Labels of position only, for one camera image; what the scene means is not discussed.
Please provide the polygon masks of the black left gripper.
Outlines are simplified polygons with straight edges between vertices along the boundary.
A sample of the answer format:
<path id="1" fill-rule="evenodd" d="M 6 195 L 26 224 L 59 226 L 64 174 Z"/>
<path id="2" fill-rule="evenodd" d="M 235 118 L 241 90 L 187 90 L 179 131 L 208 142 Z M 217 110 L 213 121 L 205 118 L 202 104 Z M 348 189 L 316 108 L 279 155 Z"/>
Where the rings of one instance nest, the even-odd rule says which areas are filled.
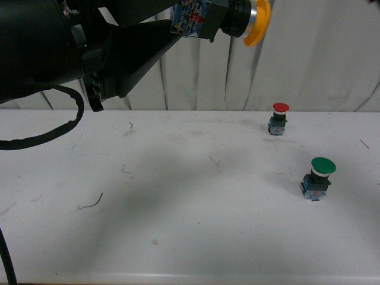
<path id="1" fill-rule="evenodd" d="M 113 24 L 96 1 L 59 1 L 59 7 L 80 53 L 81 88 L 94 112 L 102 111 L 106 100 L 100 71 L 107 58 L 108 97 L 124 98 L 181 38 L 170 31 L 170 20 L 115 27 L 111 34 Z"/>

